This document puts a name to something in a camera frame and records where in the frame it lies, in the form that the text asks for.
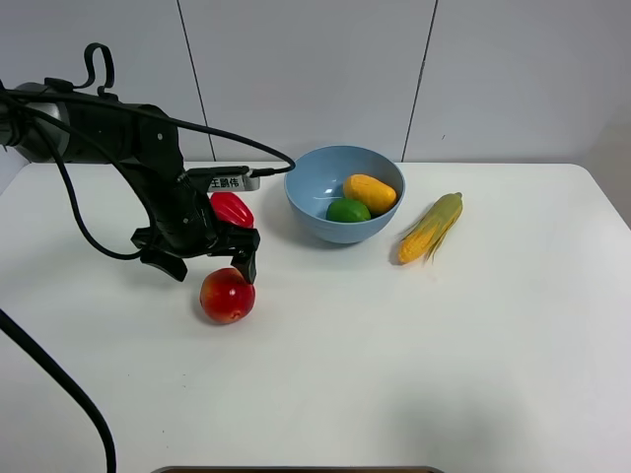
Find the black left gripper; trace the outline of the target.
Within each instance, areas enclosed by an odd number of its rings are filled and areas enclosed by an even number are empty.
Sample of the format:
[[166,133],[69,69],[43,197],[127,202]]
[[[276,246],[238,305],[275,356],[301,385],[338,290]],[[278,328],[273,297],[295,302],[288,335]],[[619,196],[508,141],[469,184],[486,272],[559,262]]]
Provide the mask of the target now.
[[128,158],[120,162],[119,171],[148,209],[149,225],[131,237],[143,264],[183,282],[187,267],[182,259],[230,256],[231,265],[254,284],[258,232],[220,221],[210,205],[210,193],[191,184],[183,161],[143,163]]

